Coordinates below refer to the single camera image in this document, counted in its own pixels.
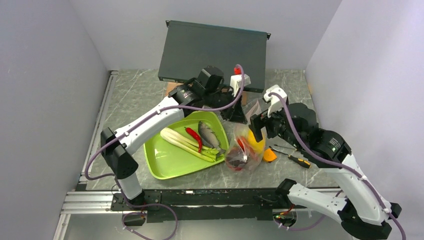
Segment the yellow bell pepper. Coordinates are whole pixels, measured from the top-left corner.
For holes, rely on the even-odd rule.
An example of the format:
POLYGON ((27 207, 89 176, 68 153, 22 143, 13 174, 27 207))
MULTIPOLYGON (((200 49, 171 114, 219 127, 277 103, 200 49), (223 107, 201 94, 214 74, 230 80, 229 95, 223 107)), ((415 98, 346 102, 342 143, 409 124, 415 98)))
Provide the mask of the yellow bell pepper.
POLYGON ((262 139, 261 141, 257 141, 253 132, 249 130, 247 132, 247 148, 248 148, 248 157, 252 158, 253 160, 257 162, 261 162, 265 147, 266 147, 266 141, 265 139, 262 139))

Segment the orange red chili pepper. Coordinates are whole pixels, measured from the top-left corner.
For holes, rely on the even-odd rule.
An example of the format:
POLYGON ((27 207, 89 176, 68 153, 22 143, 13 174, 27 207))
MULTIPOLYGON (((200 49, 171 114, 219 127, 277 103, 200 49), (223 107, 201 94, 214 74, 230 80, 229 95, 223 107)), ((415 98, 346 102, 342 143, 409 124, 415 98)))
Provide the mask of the orange red chili pepper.
POLYGON ((240 147, 241 151, 243 152, 243 161, 247 162, 248 158, 254 159, 256 157, 255 150, 253 147, 249 144, 247 139, 243 136, 237 137, 236 142, 238 146, 240 147))

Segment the clear pink zip top bag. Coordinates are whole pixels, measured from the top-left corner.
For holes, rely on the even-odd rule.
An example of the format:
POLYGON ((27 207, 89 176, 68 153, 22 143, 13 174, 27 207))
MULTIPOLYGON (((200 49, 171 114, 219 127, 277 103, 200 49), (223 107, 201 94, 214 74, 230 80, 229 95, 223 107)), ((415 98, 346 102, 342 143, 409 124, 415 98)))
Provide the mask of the clear pink zip top bag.
POLYGON ((266 149, 266 130, 257 142, 248 124, 236 123, 225 153, 225 163, 233 171, 253 171, 262 161, 266 149))

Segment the grey toy fish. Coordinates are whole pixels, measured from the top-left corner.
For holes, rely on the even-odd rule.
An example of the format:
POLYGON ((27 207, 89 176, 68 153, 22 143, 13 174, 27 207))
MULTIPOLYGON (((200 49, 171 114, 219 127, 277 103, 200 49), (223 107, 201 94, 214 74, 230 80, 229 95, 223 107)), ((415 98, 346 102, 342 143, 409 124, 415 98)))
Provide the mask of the grey toy fish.
POLYGON ((221 148, 221 143, 218 140, 215 132, 204 122, 198 122, 198 133, 201 139, 205 142, 205 145, 218 150, 217 156, 220 156, 226 152, 225 149, 221 148))

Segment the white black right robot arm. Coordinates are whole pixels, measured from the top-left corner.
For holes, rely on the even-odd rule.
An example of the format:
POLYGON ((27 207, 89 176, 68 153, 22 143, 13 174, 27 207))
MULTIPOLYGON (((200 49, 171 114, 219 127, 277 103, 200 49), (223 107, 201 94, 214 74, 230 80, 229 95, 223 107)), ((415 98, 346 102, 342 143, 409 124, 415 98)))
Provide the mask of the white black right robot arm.
POLYGON ((385 200, 373 188, 347 142, 340 134, 320 128, 314 110, 300 102, 291 103, 273 113, 253 114, 249 128, 256 140, 279 137, 286 141, 333 178, 345 194, 331 197, 286 178, 275 190, 280 207, 299 205, 319 212, 359 240, 389 237, 389 220, 399 217, 401 206, 385 200))

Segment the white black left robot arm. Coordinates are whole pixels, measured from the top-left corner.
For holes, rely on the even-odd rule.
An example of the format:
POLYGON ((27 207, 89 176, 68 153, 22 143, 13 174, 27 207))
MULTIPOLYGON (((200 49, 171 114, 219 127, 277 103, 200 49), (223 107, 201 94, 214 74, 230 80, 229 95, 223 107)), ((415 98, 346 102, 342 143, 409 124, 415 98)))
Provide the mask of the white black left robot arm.
POLYGON ((176 123, 196 111, 219 111, 224 120, 246 123, 241 100, 251 78, 241 65, 234 68, 227 91, 220 86, 223 72, 214 66, 203 68, 193 77, 171 90, 168 96, 153 109, 133 122, 117 129, 104 129, 101 134, 100 154, 112 170, 117 185, 123 190, 124 204, 131 210, 144 203, 144 191, 137 178, 139 167, 133 154, 162 129, 176 123))

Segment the wooden board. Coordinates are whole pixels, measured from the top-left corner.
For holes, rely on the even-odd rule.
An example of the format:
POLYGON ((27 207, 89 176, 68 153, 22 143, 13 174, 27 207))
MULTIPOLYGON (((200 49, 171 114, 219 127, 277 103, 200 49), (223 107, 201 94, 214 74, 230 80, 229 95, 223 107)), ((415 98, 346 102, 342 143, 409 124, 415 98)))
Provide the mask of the wooden board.
MULTIPOLYGON (((166 97, 169 95, 169 93, 176 88, 177 86, 182 85, 181 83, 175 83, 175 82, 168 82, 166 87, 165 87, 165 92, 163 94, 163 97, 166 97)), ((246 106, 248 103, 248 93, 247 92, 243 92, 242 93, 242 97, 241 97, 241 105, 242 106, 246 106)))

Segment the orange pumpkin slice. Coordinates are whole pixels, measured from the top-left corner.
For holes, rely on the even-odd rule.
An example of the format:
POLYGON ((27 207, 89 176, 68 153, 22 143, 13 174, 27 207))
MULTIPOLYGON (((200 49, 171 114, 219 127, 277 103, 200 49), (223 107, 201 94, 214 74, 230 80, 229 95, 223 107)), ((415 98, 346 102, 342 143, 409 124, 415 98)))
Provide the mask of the orange pumpkin slice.
POLYGON ((262 160, 267 162, 267 163, 271 163, 271 162, 275 161, 277 158, 278 158, 277 155, 270 148, 267 148, 263 152, 262 160))

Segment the green celery stalks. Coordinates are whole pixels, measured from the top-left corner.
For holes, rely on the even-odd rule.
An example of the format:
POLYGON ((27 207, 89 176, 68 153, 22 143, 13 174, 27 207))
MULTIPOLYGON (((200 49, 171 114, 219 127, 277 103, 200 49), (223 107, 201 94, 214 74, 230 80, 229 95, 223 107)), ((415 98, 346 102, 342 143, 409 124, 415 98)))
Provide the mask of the green celery stalks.
POLYGON ((199 145, 199 143, 203 143, 199 135, 195 140, 191 140, 168 127, 162 129, 159 135, 163 140, 171 145, 176 146, 177 148, 206 162, 217 162, 224 157, 223 154, 216 148, 207 147, 203 144, 199 145))

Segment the lower black yellow screwdriver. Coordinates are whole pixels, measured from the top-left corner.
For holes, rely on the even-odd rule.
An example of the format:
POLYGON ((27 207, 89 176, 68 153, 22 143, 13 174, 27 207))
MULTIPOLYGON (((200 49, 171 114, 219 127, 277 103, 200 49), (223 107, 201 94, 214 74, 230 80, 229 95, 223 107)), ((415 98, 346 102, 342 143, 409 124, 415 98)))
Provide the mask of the lower black yellow screwdriver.
POLYGON ((269 146, 269 148, 270 148, 272 151, 276 152, 276 153, 279 153, 279 154, 282 154, 282 155, 287 156, 287 158, 288 158, 289 160, 291 160, 291 161, 293 161, 294 163, 298 164, 298 165, 299 165, 299 166, 301 166, 302 168, 305 168, 305 169, 310 169, 310 168, 311 168, 311 164, 310 164, 307 160, 304 160, 304 159, 301 159, 301 158, 295 157, 295 156, 290 155, 290 154, 288 154, 288 153, 284 153, 284 152, 282 152, 282 151, 280 151, 280 150, 277 150, 277 149, 275 149, 275 148, 273 148, 273 147, 271 147, 271 146, 269 146))

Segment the dark grey rack device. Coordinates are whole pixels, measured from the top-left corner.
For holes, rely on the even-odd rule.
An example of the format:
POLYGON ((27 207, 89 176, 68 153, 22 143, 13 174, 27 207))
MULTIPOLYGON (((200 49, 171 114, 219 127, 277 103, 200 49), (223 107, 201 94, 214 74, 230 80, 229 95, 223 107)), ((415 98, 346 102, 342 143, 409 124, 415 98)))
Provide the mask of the dark grey rack device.
POLYGON ((164 82, 184 83, 213 66, 229 85, 237 64, 249 75, 246 92, 265 89, 267 42, 270 33, 177 20, 166 21, 167 34, 158 69, 164 82))

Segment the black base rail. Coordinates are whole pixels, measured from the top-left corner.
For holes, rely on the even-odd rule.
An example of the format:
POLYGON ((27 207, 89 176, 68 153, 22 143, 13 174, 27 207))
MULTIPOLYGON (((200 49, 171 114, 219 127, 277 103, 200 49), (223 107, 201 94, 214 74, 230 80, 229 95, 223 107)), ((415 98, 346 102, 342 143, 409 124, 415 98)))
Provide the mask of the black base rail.
POLYGON ((276 188, 146 189, 140 200, 127 203, 121 193, 112 195, 112 212, 143 212, 147 223, 188 220, 256 219, 295 207, 276 194, 276 188))

